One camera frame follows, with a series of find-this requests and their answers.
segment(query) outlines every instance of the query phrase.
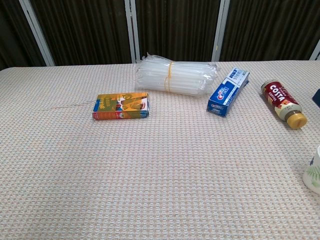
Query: snack box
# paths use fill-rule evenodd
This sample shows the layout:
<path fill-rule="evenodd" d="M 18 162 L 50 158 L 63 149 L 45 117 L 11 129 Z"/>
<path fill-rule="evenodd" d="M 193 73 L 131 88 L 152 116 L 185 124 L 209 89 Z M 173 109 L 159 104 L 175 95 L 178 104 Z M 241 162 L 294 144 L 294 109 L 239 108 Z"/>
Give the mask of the snack box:
<path fill-rule="evenodd" d="M 141 119 L 148 116 L 147 92 L 100 94 L 92 113 L 95 120 Z"/>
<path fill-rule="evenodd" d="M 225 117 L 237 96 L 249 82 L 250 72 L 234 67 L 208 101 L 206 110 Z"/>

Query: bottle label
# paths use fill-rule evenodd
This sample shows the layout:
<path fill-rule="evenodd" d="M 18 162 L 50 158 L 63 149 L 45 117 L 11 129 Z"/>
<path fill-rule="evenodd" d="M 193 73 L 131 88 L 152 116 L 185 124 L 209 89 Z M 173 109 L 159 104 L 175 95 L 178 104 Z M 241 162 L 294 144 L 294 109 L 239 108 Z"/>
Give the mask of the bottle label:
<path fill-rule="evenodd" d="M 263 95 L 275 109 L 283 108 L 283 105 L 289 103 L 297 104 L 297 101 L 288 93 L 288 91 L 278 81 L 272 81 L 264 86 Z"/>

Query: white mug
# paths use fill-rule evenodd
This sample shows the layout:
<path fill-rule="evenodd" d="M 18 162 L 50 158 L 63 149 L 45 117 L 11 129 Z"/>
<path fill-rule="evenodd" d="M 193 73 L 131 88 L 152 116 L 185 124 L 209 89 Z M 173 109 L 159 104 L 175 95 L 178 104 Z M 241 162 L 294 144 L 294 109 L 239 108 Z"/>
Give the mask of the white mug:
<path fill-rule="evenodd" d="M 302 180 L 309 189 L 320 195 L 320 146 L 304 171 Z"/>

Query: crest toothpaste box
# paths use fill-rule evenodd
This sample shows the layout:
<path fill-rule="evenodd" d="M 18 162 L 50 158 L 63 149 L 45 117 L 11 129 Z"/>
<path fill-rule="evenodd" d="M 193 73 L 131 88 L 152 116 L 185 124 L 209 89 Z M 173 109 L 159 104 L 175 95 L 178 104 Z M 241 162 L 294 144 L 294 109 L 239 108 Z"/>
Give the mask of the crest toothpaste box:
<path fill-rule="evenodd" d="M 225 117 L 233 102 L 249 82 L 250 72 L 234 67 L 209 99 L 206 110 Z"/>

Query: beige tablecloth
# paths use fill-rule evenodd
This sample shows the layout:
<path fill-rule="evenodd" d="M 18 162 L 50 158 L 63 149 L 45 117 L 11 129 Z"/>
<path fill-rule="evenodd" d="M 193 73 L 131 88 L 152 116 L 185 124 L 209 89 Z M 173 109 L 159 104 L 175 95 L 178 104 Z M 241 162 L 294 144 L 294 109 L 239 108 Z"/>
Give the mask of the beige tablecloth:
<path fill-rule="evenodd" d="M 209 95 L 149 91 L 150 116 L 95 121 L 98 94 L 135 91 L 132 64 L 0 72 L 0 239 L 320 239 L 302 174 L 320 144 L 320 61 L 219 62 L 250 82 L 226 118 Z M 278 79 L 308 124 L 259 95 Z"/>

